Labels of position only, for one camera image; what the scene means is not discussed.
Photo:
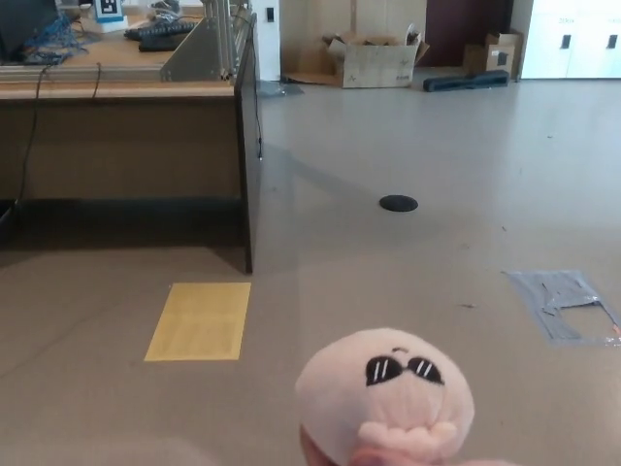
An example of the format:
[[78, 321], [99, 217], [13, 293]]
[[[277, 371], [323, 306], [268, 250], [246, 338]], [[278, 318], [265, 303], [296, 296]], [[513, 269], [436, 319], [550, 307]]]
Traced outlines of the person's bare hand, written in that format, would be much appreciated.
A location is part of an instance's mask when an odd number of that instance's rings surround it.
[[[462, 418], [455, 417], [455, 419], [461, 422], [462, 427], [465, 427], [463, 433], [465, 435], [469, 432], [470, 427], [474, 420], [474, 411], [469, 413], [469, 416]], [[370, 424], [375, 427], [376, 422], [361, 422], [359, 427]], [[379, 426], [385, 427], [385, 422], [380, 422]], [[300, 441], [303, 451], [303, 455], [308, 465], [342, 465], [335, 463], [332, 458], [327, 455], [320, 446], [314, 441], [314, 439], [308, 434], [304, 426], [300, 427]], [[417, 461], [411, 454], [406, 453], [404, 450], [388, 449], [384, 446], [376, 446], [375, 444], [365, 444], [363, 442], [362, 447], [359, 447], [351, 452], [347, 465], [518, 465], [516, 463], [507, 462], [501, 459], [475, 459], [471, 461], [465, 461], [461, 463], [446, 462], [445, 460], [451, 460], [452, 456], [439, 457], [432, 462], [429, 461]]]

